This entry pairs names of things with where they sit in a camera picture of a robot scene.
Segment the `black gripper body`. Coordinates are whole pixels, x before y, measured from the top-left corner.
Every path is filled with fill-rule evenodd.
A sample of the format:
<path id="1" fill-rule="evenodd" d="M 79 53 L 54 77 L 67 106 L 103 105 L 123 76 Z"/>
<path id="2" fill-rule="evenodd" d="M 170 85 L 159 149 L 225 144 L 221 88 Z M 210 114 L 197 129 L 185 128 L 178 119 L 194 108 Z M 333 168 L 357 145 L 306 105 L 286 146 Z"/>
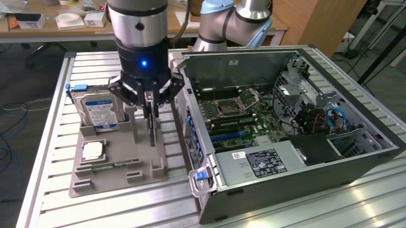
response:
<path id="1" fill-rule="evenodd" d="M 129 104 L 145 104 L 145 92 L 159 92 L 171 78 L 169 69 L 169 40 L 149 47 L 130 47 L 117 39 L 122 66 L 121 79 L 137 92 L 126 95 Z"/>

